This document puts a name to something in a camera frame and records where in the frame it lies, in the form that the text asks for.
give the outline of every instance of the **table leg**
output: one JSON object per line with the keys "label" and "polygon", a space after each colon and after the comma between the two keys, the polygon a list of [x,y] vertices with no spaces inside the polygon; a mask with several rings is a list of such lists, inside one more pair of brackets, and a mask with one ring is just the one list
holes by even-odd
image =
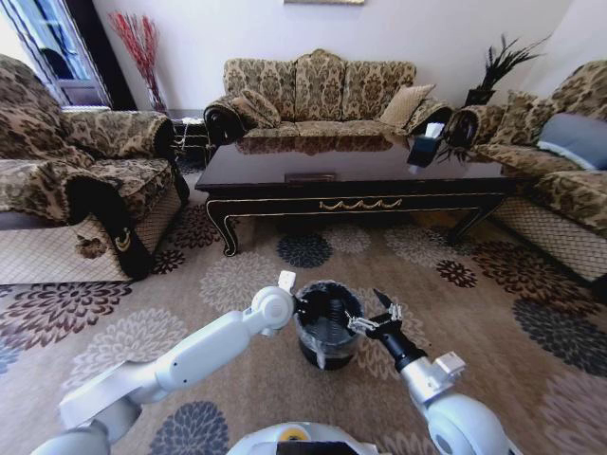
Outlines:
{"label": "table leg", "polygon": [[236,232],[230,223],[230,215],[221,210],[222,204],[213,204],[212,202],[207,200],[207,213],[224,239],[224,254],[233,256],[238,251],[238,237],[236,237]]}
{"label": "table leg", "polygon": [[479,207],[478,209],[472,210],[462,220],[455,225],[455,227],[449,233],[447,238],[448,244],[456,244],[462,236],[470,229],[479,224],[485,218],[490,216],[496,209],[498,209],[506,198],[504,196],[496,199],[491,204]]}

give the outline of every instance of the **trash can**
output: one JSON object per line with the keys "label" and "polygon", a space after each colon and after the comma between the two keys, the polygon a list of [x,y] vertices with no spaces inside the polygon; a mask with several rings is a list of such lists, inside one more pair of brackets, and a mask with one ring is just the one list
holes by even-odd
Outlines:
{"label": "trash can", "polygon": [[337,370],[348,364],[356,353],[359,335],[345,326],[345,310],[355,317],[363,317],[359,298],[339,282],[312,282],[296,295],[314,307],[317,318],[295,316],[295,327],[300,349],[305,358],[321,370]]}

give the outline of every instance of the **floor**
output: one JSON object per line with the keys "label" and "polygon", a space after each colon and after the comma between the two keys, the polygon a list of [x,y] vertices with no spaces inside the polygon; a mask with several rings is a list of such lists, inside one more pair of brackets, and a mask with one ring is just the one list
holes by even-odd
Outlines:
{"label": "floor", "polygon": [[[400,303],[406,334],[432,357],[466,360],[457,389],[492,408],[525,454],[607,453],[607,310],[490,222],[449,247],[454,219],[440,212],[345,224],[243,219],[242,252],[225,258],[202,203],[193,192],[142,282],[0,289],[0,333],[20,331],[0,338],[0,453],[29,453],[60,431],[67,391],[246,308],[282,269],[297,272],[297,287],[346,284],[368,315],[380,311],[373,288]],[[392,364],[364,339],[347,367],[322,372],[305,361],[291,323],[146,407],[113,453],[220,455],[248,432],[293,420],[342,427],[394,454],[435,453]]]}

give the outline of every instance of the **white wall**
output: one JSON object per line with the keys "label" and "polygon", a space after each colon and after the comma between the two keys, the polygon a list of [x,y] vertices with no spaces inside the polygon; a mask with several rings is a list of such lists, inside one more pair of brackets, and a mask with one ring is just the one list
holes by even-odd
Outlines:
{"label": "white wall", "polygon": [[12,28],[9,19],[2,11],[0,11],[0,54],[20,60],[31,68],[34,67],[29,56],[21,46],[19,35]]}
{"label": "white wall", "polygon": [[[231,57],[290,60],[323,47],[348,60],[410,60],[418,83],[455,105],[484,75],[485,52],[509,37],[536,41],[559,24],[572,0],[367,0],[362,7],[284,5],[283,0],[94,0],[139,108],[145,84],[107,13],[147,14],[160,32],[158,78],[170,108],[204,108],[224,93]],[[498,89],[517,87],[531,64]]]}
{"label": "white wall", "polygon": [[521,89],[546,97],[578,66],[607,59],[607,1],[575,0]]}

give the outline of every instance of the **dark wooden coffee table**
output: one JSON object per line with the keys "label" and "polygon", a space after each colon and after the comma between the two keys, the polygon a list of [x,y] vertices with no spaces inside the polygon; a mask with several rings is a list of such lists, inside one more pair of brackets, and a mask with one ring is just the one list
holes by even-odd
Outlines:
{"label": "dark wooden coffee table", "polygon": [[451,231],[456,242],[530,182],[497,162],[454,149],[412,152],[406,137],[256,137],[220,147],[196,189],[224,253],[238,239],[237,216],[470,210]]}

